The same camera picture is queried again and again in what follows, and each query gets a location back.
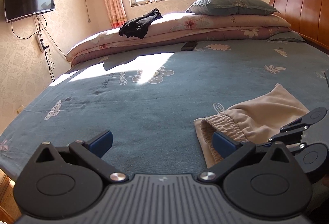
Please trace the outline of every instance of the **gray pillowcase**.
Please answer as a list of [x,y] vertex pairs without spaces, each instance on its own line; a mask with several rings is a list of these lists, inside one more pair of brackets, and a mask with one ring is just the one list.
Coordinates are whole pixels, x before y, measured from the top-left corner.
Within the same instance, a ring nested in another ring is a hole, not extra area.
[[294,41],[294,42],[304,42],[305,40],[295,31],[283,32],[273,35],[268,38],[269,41]]
[[262,0],[197,0],[185,12],[209,16],[267,16],[279,11]]

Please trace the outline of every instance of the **wall outlet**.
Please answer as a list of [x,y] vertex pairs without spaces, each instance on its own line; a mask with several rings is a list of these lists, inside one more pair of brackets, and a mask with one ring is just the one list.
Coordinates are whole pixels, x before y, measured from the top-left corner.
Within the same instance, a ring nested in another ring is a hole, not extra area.
[[17,114],[19,114],[20,112],[23,111],[25,107],[23,105],[21,105],[18,109],[17,109]]
[[41,44],[41,37],[39,34],[36,35],[36,38],[37,38],[37,41],[38,41],[38,44],[39,44],[39,47],[40,47],[40,51],[41,52],[44,52],[44,49],[42,47],[42,44]]

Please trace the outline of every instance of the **bed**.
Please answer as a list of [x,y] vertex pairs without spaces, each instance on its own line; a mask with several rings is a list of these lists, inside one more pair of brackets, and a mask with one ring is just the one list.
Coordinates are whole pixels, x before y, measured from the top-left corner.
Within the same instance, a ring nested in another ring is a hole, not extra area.
[[[293,30],[329,48],[329,0],[271,3]],[[276,83],[309,110],[329,108],[324,76],[329,55],[307,43],[259,39],[257,26],[236,30],[246,39],[217,40],[213,32],[190,52],[180,49],[185,41],[196,40],[195,34],[120,53],[112,47],[110,55],[105,51],[108,47],[97,41],[100,51],[71,54],[74,66],[3,132],[1,169],[16,180],[41,142],[65,146],[109,129],[114,143],[103,159],[129,177],[134,173],[195,176],[206,168],[195,119],[268,93]],[[77,58],[82,55],[90,60]]]

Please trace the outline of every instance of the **flower pattern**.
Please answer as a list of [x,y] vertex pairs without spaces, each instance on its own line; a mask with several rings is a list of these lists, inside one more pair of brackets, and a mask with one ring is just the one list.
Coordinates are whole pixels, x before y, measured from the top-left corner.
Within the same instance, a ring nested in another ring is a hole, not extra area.
[[128,80],[124,78],[125,74],[126,74],[125,71],[120,72],[120,80],[119,80],[120,85],[126,85],[128,83]]
[[0,143],[0,151],[5,151],[5,152],[8,151],[9,147],[6,143],[7,140],[4,140],[2,143]]
[[209,49],[217,51],[228,51],[231,49],[231,46],[225,44],[210,44],[207,46]]
[[280,70],[286,70],[286,68],[283,67],[274,67],[273,65],[270,65],[269,67],[266,65],[264,66],[265,70],[271,72],[272,74],[280,73]]
[[[139,82],[141,79],[141,75],[143,73],[143,70],[138,70],[137,71],[137,76],[134,76],[131,81],[133,82]],[[151,84],[158,84],[163,81],[163,77],[166,76],[171,76],[173,75],[174,72],[172,70],[165,70],[165,67],[160,67],[152,76],[151,78],[147,81],[148,83]]]
[[45,120],[50,119],[52,116],[56,116],[59,114],[60,112],[60,107],[61,107],[61,100],[59,100],[54,107],[50,110],[50,112],[46,115],[46,117],[44,118]]
[[232,3],[233,6],[240,6],[240,7],[248,7],[248,5],[246,5],[244,2],[242,2],[241,0],[235,0],[234,3]]
[[287,53],[285,51],[282,50],[278,50],[278,49],[273,49],[274,51],[278,52],[279,54],[281,54],[284,57],[288,57]]
[[[200,17],[200,18],[197,18],[197,19],[187,18],[187,20],[184,21],[184,24],[173,26],[170,29],[170,32],[178,31],[178,30],[186,30],[186,29],[195,29],[195,28],[198,28],[198,22],[201,19],[203,19],[203,17]],[[201,22],[201,25],[199,24],[199,26],[202,26],[203,28],[205,28],[205,23],[204,22]]]
[[213,103],[213,108],[215,109],[215,111],[219,114],[220,112],[225,111],[225,108],[222,104],[220,103]]
[[321,71],[321,73],[322,73],[323,75],[321,75],[321,74],[318,73],[318,72],[314,72],[314,73],[317,75],[318,78],[324,78],[324,79],[326,78],[325,75],[324,75],[325,71]]
[[249,36],[249,38],[258,37],[258,29],[242,29],[241,31],[244,32],[244,36]]
[[196,27],[196,21],[190,19],[188,21],[185,21],[185,26],[187,29],[192,29]]

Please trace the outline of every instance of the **wooden furniture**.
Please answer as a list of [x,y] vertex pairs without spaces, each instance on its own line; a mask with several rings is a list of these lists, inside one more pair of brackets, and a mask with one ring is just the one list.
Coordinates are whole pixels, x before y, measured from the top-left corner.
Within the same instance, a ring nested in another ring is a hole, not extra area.
[[3,209],[3,207],[0,206],[0,220],[2,222],[6,222],[7,224],[13,224],[14,219],[11,217],[11,215],[8,214],[6,210]]
[[329,0],[270,0],[270,5],[292,30],[329,50]]

